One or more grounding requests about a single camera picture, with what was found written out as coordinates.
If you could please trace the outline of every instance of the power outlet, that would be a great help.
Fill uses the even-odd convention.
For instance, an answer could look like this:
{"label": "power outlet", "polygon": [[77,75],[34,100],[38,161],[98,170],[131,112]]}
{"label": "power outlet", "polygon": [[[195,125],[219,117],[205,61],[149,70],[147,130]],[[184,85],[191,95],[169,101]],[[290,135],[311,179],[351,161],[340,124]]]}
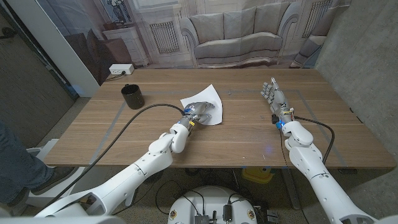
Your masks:
{"label": "power outlet", "polygon": [[111,75],[120,75],[123,71],[126,72],[126,75],[130,75],[134,71],[134,66],[132,64],[113,64],[109,71]]}

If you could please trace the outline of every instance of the black cable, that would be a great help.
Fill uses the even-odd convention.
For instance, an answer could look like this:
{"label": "black cable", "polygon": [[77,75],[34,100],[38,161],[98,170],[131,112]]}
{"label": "black cable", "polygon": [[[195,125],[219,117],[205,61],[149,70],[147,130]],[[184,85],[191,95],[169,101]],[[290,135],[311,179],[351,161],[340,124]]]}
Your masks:
{"label": "black cable", "polygon": [[[286,168],[288,169],[287,171],[288,171],[288,173],[289,173],[290,179],[292,180],[292,183],[293,183],[294,188],[297,189],[296,184],[295,184],[294,179],[293,179],[293,175],[292,175],[292,173],[289,171],[289,167],[288,167],[288,165],[287,165],[287,161],[286,161],[286,158],[285,158],[284,147],[283,147],[283,143],[282,143],[283,140],[282,140],[282,131],[281,131],[281,130],[279,130],[279,135],[280,135],[280,148],[282,149],[282,154],[284,155],[284,159],[285,159],[285,163],[286,163]],[[307,217],[306,217],[305,214],[304,214],[304,210],[303,210],[303,207],[302,207],[302,205],[301,205],[300,197],[299,197],[298,194],[297,194],[297,200],[298,200],[298,203],[300,204],[301,212],[302,212],[303,215],[304,215],[305,221],[307,221],[307,223],[310,224],[310,222],[308,221]]]}
{"label": "black cable", "polygon": [[[164,185],[166,185],[166,184],[168,184],[168,183],[170,183],[170,182],[174,182],[175,184],[177,184],[177,186],[179,187],[179,189],[182,191],[183,189],[182,189],[182,187],[181,187],[181,185],[177,182],[177,181],[175,181],[175,180],[169,180],[169,181],[167,181],[166,183],[164,183],[164,184],[162,184],[160,187],[159,187],[159,189],[157,189],[157,191],[156,191],[156,195],[155,195],[155,204],[156,204],[156,208],[160,211],[160,212],[162,212],[163,214],[165,214],[165,215],[168,215],[168,213],[167,212],[163,212],[160,208],[159,208],[159,204],[157,203],[157,196],[158,196],[158,194],[159,194],[159,192],[160,192],[160,190],[161,190],[161,188],[164,186]],[[195,207],[195,205],[191,202],[191,200],[189,200],[185,195],[182,195],[183,197],[185,197],[185,199],[187,199],[191,204],[192,204],[192,206],[194,207],[194,209],[197,211],[197,215],[199,215],[199,212],[198,212],[198,210],[197,210],[197,208]]]}
{"label": "black cable", "polygon": [[205,215],[205,198],[203,197],[203,195],[201,193],[197,192],[196,190],[189,190],[189,191],[195,192],[196,194],[201,196],[201,200],[203,201],[202,212],[203,212],[203,215]]}
{"label": "black cable", "polygon": [[138,201],[132,203],[131,205],[127,206],[126,208],[124,208],[124,209],[122,209],[122,210],[120,210],[120,211],[118,211],[118,212],[113,213],[112,215],[117,215],[117,214],[119,214],[119,213],[125,211],[126,209],[131,208],[133,205],[137,204],[138,202],[140,202],[140,201],[148,194],[148,192],[152,189],[152,187],[155,185],[155,183],[156,183],[156,182],[154,182],[154,183],[149,187],[149,189],[147,190],[147,192],[145,192],[145,194],[144,194],[140,199],[138,199]]}
{"label": "black cable", "polygon": [[301,119],[301,120],[303,120],[303,121],[313,122],[313,123],[315,123],[315,124],[322,125],[323,127],[329,129],[329,131],[331,132],[331,140],[330,140],[330,143],[329,143],[329,147],[328,147],[328,149],[326,150],[325,155],[323,156],[323,159],[322,159],[323,164],[326,164],[326,160],[328,159],[329,153],[330,153],[330,151],[331,151],[331,147],[333,146],[333,143],[334,143],[334,141],[335,141],[335,132],[333,131],[333,129],[332,129],[331,127],[329,127],[329,126],[327,126],[327,125],[325,125],[325,124],[319,122],[319,121],[314,121],[314,120],[307,119],[307,118],[301,118],[301,117],[298,117],[298,116],[294,116],[294,118],[295,118],[295,119]]}
{"label": "black cable", "polygon": [[113,81],[113,80],[118,80],[120,77],[124,76],[125,74],[126,74],[126,72],[123,71],[123,72],[120,73],[119,75],[116,75],[116,76],[111,77],[111,78],[107,78],[104,82]]}
{"label": "black cable", "polygon": [[232,189],[235,192],[239,192],[239,194],[242,195],[244,198],[254,199],[252,193],[250,192],[250,190],[247,187],[245,187],[243,185],[239,185],[238,183],[236,183],[233,180],[231,182],[226,182],[223,178],[221,178],[217,174],[217,172],[224,172],[224,173],[231,175],[231,179],[233,179],[234,176],[233,176],[232,172],[228,172],[226,170],[220,170],[220,169],[201,169],[201,170],[204,172],[210,172],[205,175],[203,175],[202,172],[199,172],[199,175],[203,182],[203,185],[221,185],[223,187]]}
{"label": "black cable", "polygon": [[119,139],[119,137],[122,135],[122,133],[126,130],[126,128],[131,124],[132,121],[134,121],[134,119],[136,117],[138,117],[142,112],[144,112],[145,110],[148,110],[149,108],[153,108],[155,106],[169,106],[172,108],[175,108],[177,110],[179,110],[179,112],[184,115],[184,111],[181,110],[180,108],[174,106],[174,105],[170,105],[167,103],[159,103],[159,104],[154,104],[154,105],[150,105],[145,107],[144,109],[140,110],[136,115],[134,115],[129,122],[127,122],[127,124],[122,128],[122,130],[119,132],[119,134],[115,137],[115,139],[113,139],[113,141],[111,142],[111,144],[109,144],[109,146],[103,151],[103,153],[101,153],[101,155],[98,156],[98,158],[90,165],[87,167],[87,169],[85,169],[78,178],[76,178],[72,183],[70,183],[68,185],[68,187],[66,187],[63,191],[61,191],[57,196],[55,196],[48,204],[46,204],[45,208],[48,207],[49,205],[51,205],[52,203],[54,203],[56,200],[58,200],[70,187],[72,187],[73,185],[75,185],[75,183],[77,183],[84,175],[87,174],[88,171],[91,170],[91,168],[94,167],[94,165],[109,151],[109,149],[113,146],[113,144]]}
{"label": "black cable", "polygon": [[240,194],[238,194],[238,193],[233,193],[233,194],[231,194],[231,195],[229,196],[229,198],[228,198],[228,205],[231,205],[231,197],[234,196],[234,195],[240,195]]}
{"label": "black cable", "polygon": [[238,202],[238,201],[240,201],[240,200],[241,200],[241,198],[239,198],[239,199],[237,199],[237,200],[235,200],[235,201],[231,202],[231,205],[232,205],[233,203],[235,203],[235,202]]}
{"label": "black cable", "polygon": [[255,212],[257,213],[258,216],[260,216],[261,220],[262,220],[262,224],[266,224],[266,222],[264,221],[264,218],[262,217],[262,215],[260,214],[259,210],[256,207],[253,207],[255,209]]}

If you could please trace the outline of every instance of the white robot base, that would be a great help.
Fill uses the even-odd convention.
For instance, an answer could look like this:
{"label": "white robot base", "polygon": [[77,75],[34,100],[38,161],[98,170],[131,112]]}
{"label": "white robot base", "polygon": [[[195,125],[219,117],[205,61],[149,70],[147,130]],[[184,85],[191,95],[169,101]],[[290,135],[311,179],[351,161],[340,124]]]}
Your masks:
{"label": "white robot base", "polygon": [[[257,217],[253,206],[244,197],[242,197],[242,195],[235,191],[220,186],[202,186],[193,190],[202,194],[204,198],[204,216],[202,214],[202,197],[196,192],[189,191],[184,195],[186,198],[181,196],[172,205],[169,213],[168,224],[194,224],[195,219],[197,219],[196,223],[208,223],[207,219],[214,219],[214,211],[216,211],[216,222],[210,221],[210,223],[257,223]],[[229,198],[229,201],[231,202],[231,220],[224,220],[224,206],[228,204]]]}

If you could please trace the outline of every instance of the radiator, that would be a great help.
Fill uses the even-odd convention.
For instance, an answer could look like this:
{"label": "radiator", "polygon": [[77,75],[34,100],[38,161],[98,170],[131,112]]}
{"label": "radiator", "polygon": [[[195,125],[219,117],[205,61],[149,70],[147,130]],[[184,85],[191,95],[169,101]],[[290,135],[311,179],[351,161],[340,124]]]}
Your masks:
{"label": "radiator", "polygon": [[303,37],[309,37],[311,32],[317,26],[319,20],[323,17],[324,13],[330,7],[331,0],[318,1],[312,3],[310,17],[308,18],[307,25],[303,33]]}
{"label": "radiator", "polygon": [[172,21],[149,26],[160,54],[178,52],[180,50]]}

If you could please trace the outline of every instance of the person's leg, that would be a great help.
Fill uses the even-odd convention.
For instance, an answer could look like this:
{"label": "person's leg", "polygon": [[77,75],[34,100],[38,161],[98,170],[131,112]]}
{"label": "person's leg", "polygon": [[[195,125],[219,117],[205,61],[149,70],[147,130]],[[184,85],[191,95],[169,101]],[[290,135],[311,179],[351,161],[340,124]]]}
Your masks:
{"label": "person's leg", "polygon": [[22,186],[15,184],[12,180],[0,176],[0,202],[10,203],[17,197],[18,193],[23,189]]}
{"label": "person's leg", "polygon": [[40,159],[30,155],[19,138],[0,121],[0,177],[18,186],[0,191],[0,195],[15,195],[18,190],[17,194],[24,195],[26,189],[39,195],[69,178],[76,170],[77,167],[47,167]]}
{"label": "person's leg", "polygon": [[53,169],[31,156],[19,138],[0,121],[0,202],[9,203],[23,187],[34,189],[52,174]]}

